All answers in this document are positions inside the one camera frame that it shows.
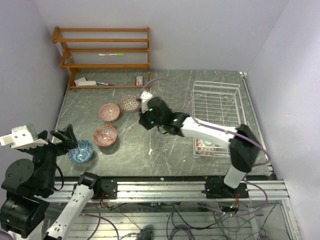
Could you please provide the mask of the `white bowl red diamond outside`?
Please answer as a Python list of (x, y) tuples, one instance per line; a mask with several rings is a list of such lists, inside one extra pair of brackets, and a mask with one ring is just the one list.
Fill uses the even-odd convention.
[(203, 141), (202, 139), (196, 138), (194, 140), (194, 154), (212, 156), (217, 151), (217, 148), (213, 146), (211, 142)]

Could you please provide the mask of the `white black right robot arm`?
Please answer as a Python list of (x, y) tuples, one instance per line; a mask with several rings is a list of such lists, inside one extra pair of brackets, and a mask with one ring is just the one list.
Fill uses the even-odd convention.
[(146, 130), (156, 127), (163, 129), (163, 134), (201, 139), (228, 150), (231, 166), (220, 186), (220, 192), (226, 198), (238, 192), (238, 186), (251, 172), (260, 151), (260, 144), (247, 125), (217, 125), (187, 113), (173, 112), (164, 100), (146, 91), (137, 99), (140, 102), (138, 122)]

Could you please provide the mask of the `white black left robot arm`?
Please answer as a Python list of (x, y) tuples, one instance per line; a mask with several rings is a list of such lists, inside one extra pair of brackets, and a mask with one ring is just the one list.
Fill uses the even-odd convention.
[(6, 200), (0, 208), (1, 228), (13, 240), (66, 240), (88, 201), (102, 194), (101, 177), (83, 173), (67, 205), (45, 234), (42, 233), (50, 205), (46, 199), (57, 191), (56, 171), (60, 170), (57, 158), (78, 147), (73, 126), (40, 133), (33, 124), (15, 127), (1, 136), (0, 145), (32, 156), (14, 161), (5, 172), (1, 184), (6, 191)]

